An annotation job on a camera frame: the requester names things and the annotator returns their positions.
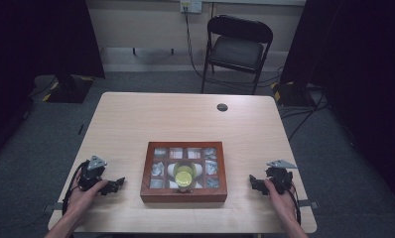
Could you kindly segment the pale green round cup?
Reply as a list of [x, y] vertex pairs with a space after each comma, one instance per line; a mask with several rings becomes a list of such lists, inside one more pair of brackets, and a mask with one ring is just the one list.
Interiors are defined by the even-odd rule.
[[173, 176], [175, 177], [180, 172], [189, 173], [193, 179], [197, 176], [196, 166], [194, 163], [175, 163]]

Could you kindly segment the set of silvery packets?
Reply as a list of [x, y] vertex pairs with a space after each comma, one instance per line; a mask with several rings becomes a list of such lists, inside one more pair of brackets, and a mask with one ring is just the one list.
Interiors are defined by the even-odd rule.
[[153, 162], [150, 169], [150, 188], [169, 188], [167, 168], [175, 163], [197, 163], [203, 168], [197, 179], [201, 188], [220, 188], [218, 176], [218, 155], [216, 148], [162, 148], [153, 151]]

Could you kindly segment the dark curtain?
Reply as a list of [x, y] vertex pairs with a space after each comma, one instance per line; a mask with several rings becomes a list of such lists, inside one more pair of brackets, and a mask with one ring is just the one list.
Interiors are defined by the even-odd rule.
[[395, 194], [395, 0], [306, 0], [280, 81], [324, 87]]
[[0, 149], [50, 74], [105, 76], [86, 0], [0, 0]]

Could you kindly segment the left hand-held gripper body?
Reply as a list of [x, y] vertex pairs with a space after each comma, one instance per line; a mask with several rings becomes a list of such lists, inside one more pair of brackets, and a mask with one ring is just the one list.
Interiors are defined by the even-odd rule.
[[77, 182], [80, 189], [87, 191], [101, 181], [101, 175], [106, 165], [107, 163], [104, 160], [95, 155], [87, 160], [81, 167], [81, 174]]

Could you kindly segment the wooden box with glass lid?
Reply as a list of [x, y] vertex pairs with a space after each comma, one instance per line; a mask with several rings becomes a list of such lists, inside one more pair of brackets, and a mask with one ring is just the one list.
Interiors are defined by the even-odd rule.
[[[150, 169], [153, 162], [153, 151], [158, 148], [216, 148], [218, 155], [218, 176], [220, 188], [150, 188]], [[143, 172], [140, 196], [144, 202], [225, 202], [227, 198], [226, 172], [223, 146], [221, 142], [150, 142], [148, 144]]]

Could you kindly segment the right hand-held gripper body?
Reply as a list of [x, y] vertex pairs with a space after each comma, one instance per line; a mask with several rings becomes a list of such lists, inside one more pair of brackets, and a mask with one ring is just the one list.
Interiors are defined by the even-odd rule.
[[284, 160], [277, 160], [267, 163], [268, 169], [266, 175], [274, 184], [278, 193], [283, 194], [289, 190], [293, 185], [293, 173], [291, 169], [296, 169], [297, 166]]

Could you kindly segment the person's left hand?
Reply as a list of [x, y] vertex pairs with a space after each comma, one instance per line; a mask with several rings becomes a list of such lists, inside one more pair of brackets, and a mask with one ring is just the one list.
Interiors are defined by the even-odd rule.
[[86, 211], [92, 205], [95, 197], [98, 195], [98, 192], [107, 184], [108, 181], [104, 179], [89, 190], [83, 191], [79, 188], [78, 182], [76, 181], [70, 189], [71, 196], [68, 201], [68, 207], [65, 215], [62, 217], [64, 224], [70, 228], [77, 227]]

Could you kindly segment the black folding chair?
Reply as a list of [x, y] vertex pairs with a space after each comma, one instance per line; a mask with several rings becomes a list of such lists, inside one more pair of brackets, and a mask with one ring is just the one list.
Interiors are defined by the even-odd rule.
[[200, 92], [204, 92], [208, 67], [220, 66], [254, 75], [252, 94], [259, 83], [273, 31], [266, 24], [228, 15], [207, 23], [207, 42]]

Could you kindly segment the yellow-green lime half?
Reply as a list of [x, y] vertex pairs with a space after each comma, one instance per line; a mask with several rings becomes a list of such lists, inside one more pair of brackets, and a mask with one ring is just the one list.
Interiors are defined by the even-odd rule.
[[175, 176], [176, 184], [180, 187], [187, 187], [192, 184], [193, 176], [188, 172], [178, 172]]

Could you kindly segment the grey tape strip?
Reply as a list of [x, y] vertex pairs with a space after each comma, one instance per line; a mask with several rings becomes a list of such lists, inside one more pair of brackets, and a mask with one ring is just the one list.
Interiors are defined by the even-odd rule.
[[48, 204], [43, 208], [43, 211], [46, 213], [53, 213], [54, 211], [57, 210], [66, 212], [67, 205], [63, 202], [55, 202], [53, 204]]
[[310, 201], [309, 199], [303, 199], [298, 201], [300, 207], [309, 206], [312, 209], [317, 209], [320, 207], [317, 201]]

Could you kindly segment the white ceramic cup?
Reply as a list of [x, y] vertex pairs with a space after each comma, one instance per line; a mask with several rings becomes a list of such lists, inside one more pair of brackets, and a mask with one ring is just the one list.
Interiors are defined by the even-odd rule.
[[[202, 175], [203, 168], [202, 168], [201, 164], [197, 164], [197, 163], [194, 163], [194, 164], [196, 166], [197, 176], [195, 178], [193, 178], [192, 184], [187, 187], [201, 188], [201, 185], [198, 183], [198, 178]], [[175, 166], [175, 164], [171, 164], [167, 168], [167, 172], [168, 172], [168, 176], [169, 176], [169, 180], [168, 180], [169, 188], [185, 188], [185, 187], [180, 187], [176, 184], [175, 177], [173, 176], [174, 166]]]

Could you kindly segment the white wall socket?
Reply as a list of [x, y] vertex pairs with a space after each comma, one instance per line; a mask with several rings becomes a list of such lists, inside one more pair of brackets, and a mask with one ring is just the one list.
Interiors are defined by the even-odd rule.
[[200, 14], [202, 10], [201, 0], [181, 0], [180, 11], [182, 13]]

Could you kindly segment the person's right hand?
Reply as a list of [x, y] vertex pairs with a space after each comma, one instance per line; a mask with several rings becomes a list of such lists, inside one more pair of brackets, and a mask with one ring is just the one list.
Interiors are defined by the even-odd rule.
[[294, 201], [295, 190], [291, 188], [283, 194], [279, 194], [274, 184], [269, 180], [264, 180], [265, 185], [269, 190], [268, 197], [274, 207], [274, 210], [281, 221], [284, 228], [291, 228], [292, 226], [299, 226], [297, 220], [297, 210]]

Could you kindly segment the black striped stand base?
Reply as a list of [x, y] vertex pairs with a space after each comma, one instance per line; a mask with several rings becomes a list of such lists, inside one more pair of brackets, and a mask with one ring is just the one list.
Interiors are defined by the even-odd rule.
[[276, 102], [281, 106], [314, 107], [315, 101], [305, 87], [296, 86], [293, 82], [271, 85]]
[[91, 77], [80, 75], [42, 75], [35, 79], [39, 89], [29, 95], [49, 103], [81, 104], [94, 83]]

